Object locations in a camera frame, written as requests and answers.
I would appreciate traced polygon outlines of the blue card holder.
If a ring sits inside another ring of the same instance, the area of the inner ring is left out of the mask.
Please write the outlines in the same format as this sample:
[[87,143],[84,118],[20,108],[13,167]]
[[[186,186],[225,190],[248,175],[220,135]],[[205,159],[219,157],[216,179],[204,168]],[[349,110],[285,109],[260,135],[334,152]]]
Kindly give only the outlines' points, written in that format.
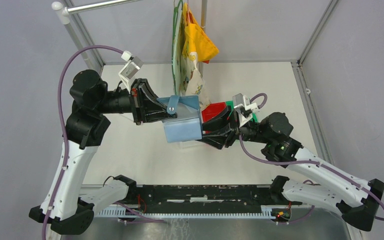
[[165,105],[169,114],[175,118],[162,121],[164,133],[168,143],[198,141],[202,139],[202,119],[200,101],[197,95],[171,95],[157,99]]

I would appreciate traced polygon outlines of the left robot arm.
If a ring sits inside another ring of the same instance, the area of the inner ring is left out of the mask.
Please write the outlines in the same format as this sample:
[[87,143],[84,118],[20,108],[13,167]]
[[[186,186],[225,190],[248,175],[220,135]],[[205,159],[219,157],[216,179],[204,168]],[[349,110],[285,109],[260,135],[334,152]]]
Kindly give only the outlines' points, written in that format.
[[63,149],[51,188],[41,205],[33,207],[29,217],[60,235],[81,235],[96,214],[123,201],[133,203],[136,182],[117,176],[113,182],[87,195],[80,190],[92,158],[101,145],[111,122],[108,114],[133,116],[136,125],[177,118],[176,109],[158,101],[147,79],[137,78],[132,90],[109,90],[108,84],[92,69],[79,72],[73,79],[70,95],[72,112],[62,121]]

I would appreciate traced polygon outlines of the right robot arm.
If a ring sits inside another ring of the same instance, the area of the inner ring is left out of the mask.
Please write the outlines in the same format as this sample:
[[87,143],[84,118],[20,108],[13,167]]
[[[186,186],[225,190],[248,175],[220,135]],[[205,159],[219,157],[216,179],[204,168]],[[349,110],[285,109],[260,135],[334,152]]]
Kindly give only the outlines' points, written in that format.
[[260,122],[240,124],[240,118],[240,113],[225,107],[203,123],[201,141],[216,149],[230,147],[235,141],[264,144],[261,163],[280,166],[315,182],[307,185],[276,176],[268,191],[273,203],[310,204],[339,215],[361,231],[371,231],[378,209],[384,208],[384,182],[353,176],[316,156],[290,136],[293,126],[282,112],[271,113]]

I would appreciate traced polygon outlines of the red bin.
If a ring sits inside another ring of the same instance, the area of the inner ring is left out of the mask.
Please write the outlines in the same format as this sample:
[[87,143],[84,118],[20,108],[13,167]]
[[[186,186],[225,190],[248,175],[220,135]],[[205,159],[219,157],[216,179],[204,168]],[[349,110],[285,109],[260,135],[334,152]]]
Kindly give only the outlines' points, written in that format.
[[217,116],[227,106],[225,102],[216,102],[209,104],[204,110],[201,111],[202,121],[208,122]]

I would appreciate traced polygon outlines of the green bin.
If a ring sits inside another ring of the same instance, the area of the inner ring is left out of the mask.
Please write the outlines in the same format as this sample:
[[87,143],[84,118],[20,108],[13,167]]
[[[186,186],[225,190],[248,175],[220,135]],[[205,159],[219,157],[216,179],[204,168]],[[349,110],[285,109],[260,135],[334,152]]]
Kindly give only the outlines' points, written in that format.
[[232,100],[225,102],[231,108],[232,113],[238,114],[239,124],[242,126],[249,121],[258,122],[256,113],[258,106],[256,103],[250,103],[248,100],[245,102],[236,103]]

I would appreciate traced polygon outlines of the white bin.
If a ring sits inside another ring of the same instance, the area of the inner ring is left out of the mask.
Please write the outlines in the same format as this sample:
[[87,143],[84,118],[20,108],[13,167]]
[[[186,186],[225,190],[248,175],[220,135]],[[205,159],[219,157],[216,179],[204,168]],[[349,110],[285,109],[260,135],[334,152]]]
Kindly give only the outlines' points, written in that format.
[[205,147],[206,144],[202,143],[200,141],[193,140],[193,141],[179,142],[178,146],[182,150],[191,150],[191,149],[197,149],[197,148]]

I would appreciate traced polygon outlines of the hanging patterned cloth bag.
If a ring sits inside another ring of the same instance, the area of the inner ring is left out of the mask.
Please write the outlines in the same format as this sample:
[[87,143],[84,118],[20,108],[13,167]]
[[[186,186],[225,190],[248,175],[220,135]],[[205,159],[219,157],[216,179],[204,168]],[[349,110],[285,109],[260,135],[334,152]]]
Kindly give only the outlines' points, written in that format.
[[199,107],[203,111],[211,101],[199,70],[198,54],[195,51],[189,51],[188,44],[191,41],[186,34],[187,21],[183,15],[184,10],[187,9],[187,4],[182,0],[174,1],[171,44],[173,91],[181,97],[198,96]]

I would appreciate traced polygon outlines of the yellow cloth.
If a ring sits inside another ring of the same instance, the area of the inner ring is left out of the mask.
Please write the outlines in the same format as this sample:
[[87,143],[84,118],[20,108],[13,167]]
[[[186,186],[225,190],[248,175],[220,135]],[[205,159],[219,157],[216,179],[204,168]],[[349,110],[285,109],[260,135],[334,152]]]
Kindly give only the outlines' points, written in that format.
[[183,4],[182,20],[184,32],[182,56],[188,57],[191,61],[197,60],[208,64],[220,51],[197,23],[187,3]]

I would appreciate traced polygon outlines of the white clothes rack pole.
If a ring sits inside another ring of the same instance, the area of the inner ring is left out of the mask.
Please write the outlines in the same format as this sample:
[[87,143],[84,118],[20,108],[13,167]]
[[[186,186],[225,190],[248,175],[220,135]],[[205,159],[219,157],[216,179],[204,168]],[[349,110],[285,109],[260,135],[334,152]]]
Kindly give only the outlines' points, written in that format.
[[[55,0],[52,2],[51,8],[65,27],[75,47],[80,50],[95,44],[80,17],[80,13],[124,5],[131,2],[131,0],[106,0],[75,6],[71,0]],[[90,53],[84,52],[81,54],[81,57],[89,69],[93,69],[99,73],[102,72],[105,61],[98,50],[91,50]]]

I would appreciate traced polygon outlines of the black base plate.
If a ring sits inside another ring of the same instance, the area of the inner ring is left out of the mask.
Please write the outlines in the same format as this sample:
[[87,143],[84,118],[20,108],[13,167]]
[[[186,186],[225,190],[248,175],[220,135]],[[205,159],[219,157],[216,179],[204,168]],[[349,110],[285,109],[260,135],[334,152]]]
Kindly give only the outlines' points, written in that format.
[[115,204],[145,214],[246,214],[302,202],[276,198],[268,185],[135,185]]

